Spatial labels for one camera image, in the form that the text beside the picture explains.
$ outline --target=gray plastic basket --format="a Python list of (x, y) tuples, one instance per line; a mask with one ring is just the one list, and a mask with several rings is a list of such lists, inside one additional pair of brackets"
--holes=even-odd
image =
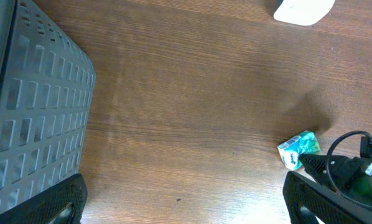
[(78, 173), (90, 59), (32, 1), (16, 1), (0, 77), (0, 213)]

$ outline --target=tissue packet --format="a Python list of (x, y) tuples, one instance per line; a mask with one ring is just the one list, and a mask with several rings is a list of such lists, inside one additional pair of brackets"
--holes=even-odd
[(297, 134), (290, 140), (280, 144), (277, 149), (284, 165), (290, 170), (296, 170), (302, 166), (301, 161), (298, 160), (301, 154), (320, 154), (321, 152), (315, 134), (311, 131)]

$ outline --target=blue and white plastic packet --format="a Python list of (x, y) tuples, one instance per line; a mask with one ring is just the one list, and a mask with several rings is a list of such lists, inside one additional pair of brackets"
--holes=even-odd
[(311, 131), (304, 131), (290, 140), (280, 144), (279, 150), (284, 165), (290, 170), (296, 170), (302, 166), (298, 160), (301, 154), (320, 154), (320, 146), (315, 134)]

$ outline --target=plastic crate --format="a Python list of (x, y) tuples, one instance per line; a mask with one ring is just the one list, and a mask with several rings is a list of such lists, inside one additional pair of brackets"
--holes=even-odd
[(96, 77), (32, 1), (15, 4), (0, 76), (0, 213), (78, 173)]

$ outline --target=wooden table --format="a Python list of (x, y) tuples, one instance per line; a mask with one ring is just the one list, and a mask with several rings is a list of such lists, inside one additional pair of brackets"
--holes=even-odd
[(372, 0), (310, 27), (276, 2), (36, 1), (97, 72), (83, 223), (289, 223), (276, 146), (372, 134)]

